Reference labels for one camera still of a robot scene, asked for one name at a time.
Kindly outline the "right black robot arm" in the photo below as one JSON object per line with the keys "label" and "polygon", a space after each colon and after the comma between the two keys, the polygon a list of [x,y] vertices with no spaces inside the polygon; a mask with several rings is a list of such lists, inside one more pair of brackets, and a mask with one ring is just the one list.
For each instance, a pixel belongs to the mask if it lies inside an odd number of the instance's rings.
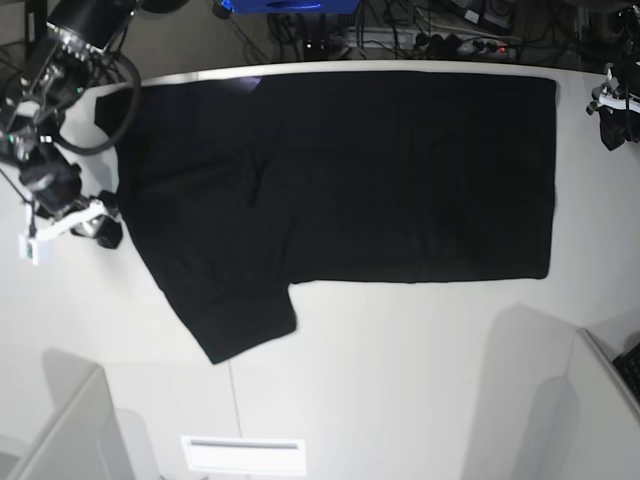
{"label": "right black robot arm", "polygon": [[[47,33],[1,96],[1,161],[18,172],[14,189],[26,208],[19,251],[40,262],[65,233],[115,249],[122,240],[115,195],[82,193],[82,170],[63,153],[92,157],[111,149],[131,126],[141,100],[141,76],[113,43],[141,9],[139,1],[61,1]],[[65,114],[114,66],[131,80],[129,109],[103,143],[80,147],[61,134]]]}

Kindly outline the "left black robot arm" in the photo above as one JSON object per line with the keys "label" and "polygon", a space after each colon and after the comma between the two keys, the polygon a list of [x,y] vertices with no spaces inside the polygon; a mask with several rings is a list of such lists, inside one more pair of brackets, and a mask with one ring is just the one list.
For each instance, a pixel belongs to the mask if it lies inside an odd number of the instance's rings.
{"label": "left black robot arm", "polygon": [[586,107],[588,115],[598,114],[600,139],[609,151],[639,143],[639,3],[620,9],[614,19],[623,43]]}

